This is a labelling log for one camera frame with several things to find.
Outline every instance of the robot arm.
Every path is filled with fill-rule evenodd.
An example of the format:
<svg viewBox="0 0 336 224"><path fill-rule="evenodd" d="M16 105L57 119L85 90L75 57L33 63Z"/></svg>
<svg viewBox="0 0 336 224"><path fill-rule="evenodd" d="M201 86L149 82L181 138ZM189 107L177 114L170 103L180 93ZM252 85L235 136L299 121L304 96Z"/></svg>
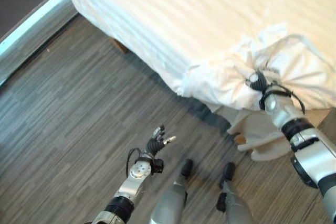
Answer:
<svg viewBox="0 0 336 224"><path fill-rule="evenodd" d="M270 69L258 70L248 85L263 92L260 108L270 116L294 152L291 162L302 181L319 188L328 215L336 224L336 146L294 106L291 91L281 86L278 74Z"/></svg>
<svg viewBox="0 0 336 224"><path fill-rule="evenodd" d="M126 224L146 190L148 181L154 173L162 173L163 161L155 155L176 137L163 139L164 126L152 134L144 152L140 152L136 163L131 167L127 179L122 183L105 210L100 212L92 224Z"/></svg>

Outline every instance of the black wire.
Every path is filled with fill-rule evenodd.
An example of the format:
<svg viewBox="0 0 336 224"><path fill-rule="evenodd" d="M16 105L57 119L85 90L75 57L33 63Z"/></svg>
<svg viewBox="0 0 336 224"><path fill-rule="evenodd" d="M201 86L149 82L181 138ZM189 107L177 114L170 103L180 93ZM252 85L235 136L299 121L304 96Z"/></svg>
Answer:
<svg viewBox="0 0 336 224"><path fill-rule="evenodd" d="M277 83L272 83L272 84L269 85L269 87L271 87L271 86L278 86L278 87L284 89L284 90L288 93L289 97L293 96L293 97L294 97L296 100L298 100L298 102L300 103L300 106L301 106L301 109L302 109L303 114L306 114L306 107L305 107L305 104L300 100L300 98L297 97L296 94L294 94L293 91L290 91L290 90L287 89L286 87L284 87L284 86L282 86L282 85L280 85L280 84L277 84Z"/></svg>
<svg viewBox="0 0 336 224"><path fill-rule="evenodd" d="M139 148L130 149L130 151L128 152L127 162L126 162L126 178L128 177L128 166L129 166L130 158L135 151L138 151L138 158L141 155L141 150Z"/></svg>

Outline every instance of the baseboard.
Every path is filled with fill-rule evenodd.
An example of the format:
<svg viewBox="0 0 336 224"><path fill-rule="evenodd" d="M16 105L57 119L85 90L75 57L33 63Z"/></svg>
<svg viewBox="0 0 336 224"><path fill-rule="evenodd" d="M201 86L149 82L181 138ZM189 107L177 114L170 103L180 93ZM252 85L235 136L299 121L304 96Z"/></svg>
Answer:
<svg viewBox="0 0 336 224"><path fill-rule="evenodd" d="M0 41L0 87L78 15L71 0L45 0Z"/></svg>

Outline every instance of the laminate floor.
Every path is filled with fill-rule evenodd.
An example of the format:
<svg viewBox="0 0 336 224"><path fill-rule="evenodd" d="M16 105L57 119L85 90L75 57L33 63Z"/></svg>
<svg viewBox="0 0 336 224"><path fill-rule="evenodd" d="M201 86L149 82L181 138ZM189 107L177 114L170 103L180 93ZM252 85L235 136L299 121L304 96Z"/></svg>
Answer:
<svg viewBox="0 0 336 224"><path fill-rule="evenodd" d="M0 224L82 224L125 179L128 150L164 123L177 141L158 154L157 175L130 224L146 223L186 158L195 162L183 224L225 223L215 209L224 165L257 223L329 223L317 190L289 157L251 161L229 124L200 102L176 96L136 55L78 17L0 93ZM335 110L321 124L335 139Z"/></svg>

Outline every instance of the white bed sheet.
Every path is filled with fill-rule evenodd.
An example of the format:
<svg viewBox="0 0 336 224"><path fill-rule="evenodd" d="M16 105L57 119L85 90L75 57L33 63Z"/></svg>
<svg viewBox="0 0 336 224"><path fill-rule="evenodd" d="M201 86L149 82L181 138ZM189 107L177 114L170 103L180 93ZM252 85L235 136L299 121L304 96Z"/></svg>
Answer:
<svg viewBox="0 0 336 224"><path fill-rule="evenodd" d="M193 96L213 111L222 105L259 110L261 94L247 87L245 79L267 57L228 49L242 37L256 38L263 28L285 21L292 32L312 40L323 60L304 52L296 58L277 57L270 67L280 71L283 83L308 109L335 106L333 0L72 1L84 17L134 51L174 92Z"/></svg>

